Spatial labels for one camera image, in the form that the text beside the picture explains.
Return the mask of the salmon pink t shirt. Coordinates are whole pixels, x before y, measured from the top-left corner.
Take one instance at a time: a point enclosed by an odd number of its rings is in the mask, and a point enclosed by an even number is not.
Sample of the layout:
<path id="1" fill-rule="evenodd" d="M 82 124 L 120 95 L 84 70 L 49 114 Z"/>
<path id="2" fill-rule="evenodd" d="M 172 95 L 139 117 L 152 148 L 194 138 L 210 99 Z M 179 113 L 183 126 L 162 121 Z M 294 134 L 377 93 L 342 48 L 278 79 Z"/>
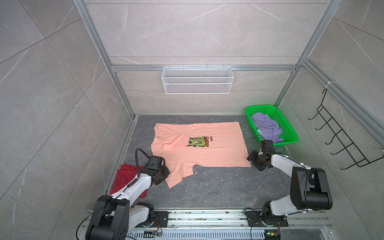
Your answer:
<path id="1" fill-rule="evenodd" d="M 249 154 L 239 122 L 189 125 L 156 124 L 153 155 L 166 160 L 169 188 L 194 174 L 193 167 L 249 168 Z"/>

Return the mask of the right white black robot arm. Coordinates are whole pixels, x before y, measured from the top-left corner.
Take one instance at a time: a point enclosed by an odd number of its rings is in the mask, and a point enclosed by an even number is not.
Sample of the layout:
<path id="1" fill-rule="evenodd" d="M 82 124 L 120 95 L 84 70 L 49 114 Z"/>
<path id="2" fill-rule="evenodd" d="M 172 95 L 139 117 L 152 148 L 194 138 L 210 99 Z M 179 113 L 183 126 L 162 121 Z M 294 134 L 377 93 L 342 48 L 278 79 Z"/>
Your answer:
<path id="1" fill-rule="evenodd" d="M 306 166 L 273 152 L 252 152 L 247 160 L 259 171 L 277 168 L 291 178 L 290 193 L 263 206 L 261 221 L 265 226 L 272 227 L 289 215 L 332 208 L 331 190 L 323 169 Z"/>

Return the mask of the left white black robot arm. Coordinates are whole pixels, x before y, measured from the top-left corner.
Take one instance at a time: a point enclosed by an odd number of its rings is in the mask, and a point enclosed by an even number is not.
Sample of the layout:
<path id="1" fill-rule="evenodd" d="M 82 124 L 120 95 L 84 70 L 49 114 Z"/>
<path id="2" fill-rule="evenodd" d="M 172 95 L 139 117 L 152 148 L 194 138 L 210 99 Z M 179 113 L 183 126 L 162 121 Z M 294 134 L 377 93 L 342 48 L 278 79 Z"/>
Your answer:
<path id="1" fill-rule="evenodd" d="M 98 198 L 95 210 L 89 215 L 90 223 L 86 240 L 124 240 L 137 225 L 151 226 L 155 211 L 151 204 L 133 203 L 152 185 L 162 183 L 170 174 L 169 169 L 145 166 L 139 175 L 111 196 Z"/>

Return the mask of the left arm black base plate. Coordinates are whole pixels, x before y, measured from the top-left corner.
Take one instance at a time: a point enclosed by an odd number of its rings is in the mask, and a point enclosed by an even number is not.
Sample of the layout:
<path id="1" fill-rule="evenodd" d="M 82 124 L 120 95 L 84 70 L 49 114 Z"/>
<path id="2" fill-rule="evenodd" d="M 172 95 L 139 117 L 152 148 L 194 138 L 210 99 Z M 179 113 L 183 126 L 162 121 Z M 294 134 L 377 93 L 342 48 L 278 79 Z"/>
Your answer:
<path id="1" fill-rule="evenodd" d="M 149 220 L 145 226 L 157 228 L 159 225 L 159 228 L 166 228 L 168 226 L 169 214 L 167 211 L 154 211 L 149 214 Z"/>

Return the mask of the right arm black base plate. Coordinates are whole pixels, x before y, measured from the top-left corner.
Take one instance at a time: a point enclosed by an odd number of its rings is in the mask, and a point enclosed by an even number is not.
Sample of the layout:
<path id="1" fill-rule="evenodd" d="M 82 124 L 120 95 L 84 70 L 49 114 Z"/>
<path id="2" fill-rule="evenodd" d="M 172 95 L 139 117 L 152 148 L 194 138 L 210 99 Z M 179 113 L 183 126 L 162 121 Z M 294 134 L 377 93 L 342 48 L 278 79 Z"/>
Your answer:
<path id="1" fill-rule="evenodd" d="M 249 227 L 288 227 L 286 217 L 264 215 L 262 211 L 246 209 L 244 211 Z"/>

